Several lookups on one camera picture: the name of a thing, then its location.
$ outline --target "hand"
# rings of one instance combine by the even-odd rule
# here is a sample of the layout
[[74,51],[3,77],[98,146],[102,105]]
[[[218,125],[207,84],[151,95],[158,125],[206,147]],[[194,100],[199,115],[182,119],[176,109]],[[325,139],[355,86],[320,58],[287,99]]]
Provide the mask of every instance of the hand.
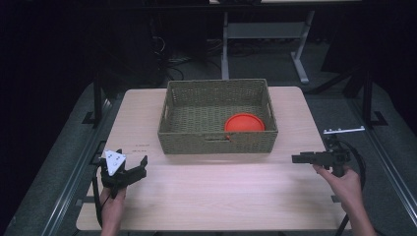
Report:
[[363,205],[359,175],[347,165],[343,166],[344,175],[340,178],[332,175],[320,165],[314,164],[313,168],[328,181],[334,193],[339,197],[341,206],[349,215],[353,235],[376,236]]
[[110,196],[110,189],[104,188],[100,194],[100,202],[102,205],[102,230],[101,236],[117,235],[120,229],[122,215],[125,208],[127,189],[119,190],[116,198],[112,199]]
[[328,181],[333,192],[339,197],[341,206],[348,214],[357,206],[362,206],[362,190],[359,175],[344,165],[344,175],[340,178],[332,175],[320,165],[313,165],[316,172]]

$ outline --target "black cable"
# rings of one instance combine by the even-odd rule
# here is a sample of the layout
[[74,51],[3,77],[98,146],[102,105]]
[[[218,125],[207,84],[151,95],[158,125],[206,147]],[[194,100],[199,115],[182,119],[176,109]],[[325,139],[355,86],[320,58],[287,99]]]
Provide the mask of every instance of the black cable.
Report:
[[375,227],[374,227],[374,230],[375,230],[375,232],[377,232],[379,235],[381,235],[381,236],[387,236],[386,234],[384,234],[383,232],[381,232],[380,230],[378,230],[378,229],[376,229]]
[[171,70],[179,72],[181,74],[181,81],[184,81],[184,73],[182,71],[178,70],[177,68],[173,68],[173,67],[167,67],[167,69],[171,69]]
[[72,236],[76,236],[80,232],[80,229],[77,229]]
[[166,72],[166,77],[168,77],[168,81],[175,81],[174,78],[168,73]]
[[100,194],[98,192],[98,183],[97,183],[97,170],[98,170],[99,164],[95,167],[93,173],[92,173],[92,191],[94,195],[94,204],[95,204],[95,215],[97,216],[97,221],[100,227],[102,227],[102,218],[101,218],[101,210],[102,206],[100,203]]
[[107,203],[108,199],[110,199],[111,194],[107,196],[107,199],[105,199],[104,203],[101,205],[101,208],[104,208],[105,203]]
[[[366,163],[364,158],[362,157],[362,155],[359,154],[358,150],[353,147],[352,145],[350,145],[348,142],[343,141],[343,140],[339,140],[339,139],[335,139],[337,142],[340,142],[344,145],[346,145],[350,151],[352,152],[353,156],[356,159],[356,162],[358,163],[359,166],[359,177],[360,177],[360,182],[361,182],[361,190],[364,189],[365,187],[365,182],[366,182]],[[343,218],[343,220],[341,221],[336,233],[334,234],[335,236],[340,236],[343,231],[344,228],[346,227],[347,222],[349,221],[349,216],[346,214]]]
[[[229,40],[227,40],[227,45],[230,45],[227,48],[228,51],[232,47],[232,44],[235,43],[235,41],[236,41],[236,39],[229,39]],[[220,43],[219,43],[218,46],[212,47],[212,48],[209,48],[208,49],[208,56],[218,56],[218,55],[221,55],[222,52],[223,52],[223,41],[220,40]]]
[[180,66],[182,64],[186,64],[192,61],[192,58],[185,58],[185,59],[180,59],[179,61],[170,61],[169,65],[167,66],[168,68],[170,67],[174,67],[174,66]]
[[221,39],[214,42],[208,42],[207,55],[208,56],[217,56],[223,48],[223,41]]

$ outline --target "orange plate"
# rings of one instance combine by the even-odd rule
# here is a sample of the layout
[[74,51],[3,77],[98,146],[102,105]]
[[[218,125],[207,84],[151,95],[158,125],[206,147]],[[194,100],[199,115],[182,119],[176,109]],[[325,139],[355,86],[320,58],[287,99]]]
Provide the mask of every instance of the orange plate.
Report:
[[224,131],[264,131],[264,122],[256,115],[238,113],[231,116],[224,125]]

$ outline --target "human hand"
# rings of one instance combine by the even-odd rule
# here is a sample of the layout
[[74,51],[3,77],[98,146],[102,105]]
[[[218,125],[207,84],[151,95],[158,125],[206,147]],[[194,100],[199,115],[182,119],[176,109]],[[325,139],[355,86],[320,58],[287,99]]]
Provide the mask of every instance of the human hand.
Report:
[[339,197],[341,206],[346,213],[351,213],[357,207],[363,205],[362,190],[359,175],[349,166],[344,165],[344,175],[336,177],[320,165],[313,165],[313,168],[331,186],[333,192]]
[[120,229],[122,215],[125,208],[127,189],[119,190],[116,198],[110,197],[111,190],[104,188],[100,194],[100,202],[102,205],[102,230],[101,236],[117,235]]

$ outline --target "finger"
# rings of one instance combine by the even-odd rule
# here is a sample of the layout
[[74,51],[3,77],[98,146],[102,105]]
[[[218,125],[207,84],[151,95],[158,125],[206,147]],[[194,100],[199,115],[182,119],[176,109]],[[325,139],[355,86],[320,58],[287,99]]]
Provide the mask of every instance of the finger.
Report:
[[126,199],[127,188],[120,189],[117,193],[116,200],[125,200]]
[[336,178],[334,175],[332,175],[330,172],[328,172],[326,169],[324,169],[320,165],[313,164],[313,168],[316,170],[318,174],[320,174],[325,180],[327,180],[329,183],[333,181],[334,178]]
[[347,170],[352,169],[349,165],[343,165],[343,170],[346,172]]
[[100,202],[104,203],[104,201],[108,198],[108,196],[110,196],[110,192],[111,190],[109,188],[103,188],[103,190],[101,191],[100,194]]

